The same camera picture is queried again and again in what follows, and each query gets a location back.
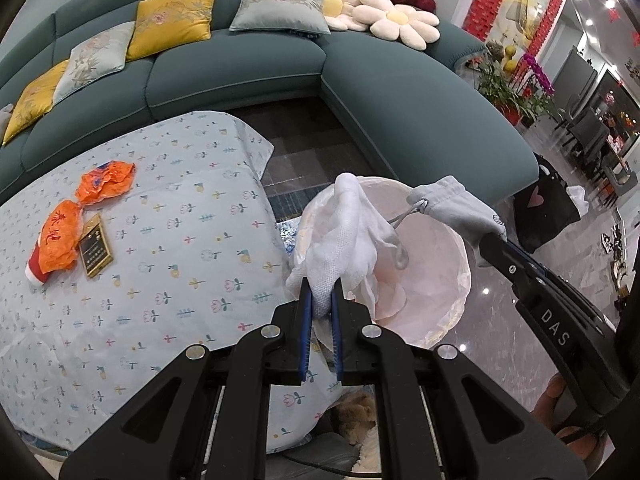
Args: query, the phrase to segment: gold card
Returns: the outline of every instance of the gold card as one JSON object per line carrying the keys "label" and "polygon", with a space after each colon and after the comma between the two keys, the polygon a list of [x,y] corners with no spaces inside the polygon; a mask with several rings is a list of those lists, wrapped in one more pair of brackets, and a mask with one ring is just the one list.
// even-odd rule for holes
{"label": "gold card", "polygon": [[95,278],[104,267],[113,261],[113,256],[102,228],[100,214],[95,215],[84,225],[78,249],[84,264],[84,271],[89,278]]}

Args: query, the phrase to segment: table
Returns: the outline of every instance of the table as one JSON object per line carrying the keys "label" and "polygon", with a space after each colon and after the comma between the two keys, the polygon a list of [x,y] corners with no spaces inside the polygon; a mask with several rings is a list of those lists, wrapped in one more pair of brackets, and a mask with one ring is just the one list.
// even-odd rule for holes
{"label": "table", "polygon": [[[75,449],[185,347],[235,344],[289,301],[286,252],[260,177],[273,146],[225,113],[192,112],[113,139],[0,207],[0,402],[12,423]],[[42,223],[80,176],[135,162],[102,215],[114,262],[31,288]],[[310,380],[271,392],[268,450],[303,438],[342,394],[319,352]]]}

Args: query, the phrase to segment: orange plastic bag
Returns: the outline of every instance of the orange plastic bag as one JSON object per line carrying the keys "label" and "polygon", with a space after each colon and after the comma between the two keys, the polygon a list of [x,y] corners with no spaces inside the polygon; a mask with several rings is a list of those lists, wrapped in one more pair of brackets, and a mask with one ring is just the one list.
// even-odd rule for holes
{"label": "orange plastic bag", "polygon": [[72,269],[82,235],[82,207],[65,200],[49,215],[40,232],[38,262],[42,272]]}
{"label": "orange plastic bag", "polygon": [[76,190],[78,202],[91,205],[126,193],[133,184],[135,169],[135,164],[112,160],[85,173]]}

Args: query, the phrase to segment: yellow throw pillow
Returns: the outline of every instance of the yellow throw pillow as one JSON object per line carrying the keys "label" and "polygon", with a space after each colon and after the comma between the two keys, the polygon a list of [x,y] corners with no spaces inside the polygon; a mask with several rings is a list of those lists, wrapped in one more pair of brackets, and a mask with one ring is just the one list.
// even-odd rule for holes
{"label": "yellow throw pillow", "polygon": [[53,108],[53,92],[65,73],[68,59],[50,68],[39,78],[31,81],[22,91],[15,105],[14,113],[4,133],[2,145],[5,146],[17,134],[31,126],[35,121]]}
{"label": "yellow throw pillow", "polygon": [[168,48],[208,40],[214,0],[142,0],[127,61]]}

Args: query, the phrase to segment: teal sofa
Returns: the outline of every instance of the teal sofa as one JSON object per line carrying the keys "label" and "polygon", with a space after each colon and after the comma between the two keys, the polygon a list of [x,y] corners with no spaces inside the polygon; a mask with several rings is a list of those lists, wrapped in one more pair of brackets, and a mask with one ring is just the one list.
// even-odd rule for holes
{"label": "teal sofa", "polygon": [[[140,0],[72,0],[0,60],[0,107],[94,34],[134,20]],[[0,149],[0,204],[107,140],[191,110],[319,95],[380,174],[409,186],[453,174],[489,204],[537,179],[517,131],[455,70],[484,47],[443,22],[426,51],[369,34],[316,41],[229,32],[240,0],[216,0],[212,35],[86,86]]]}

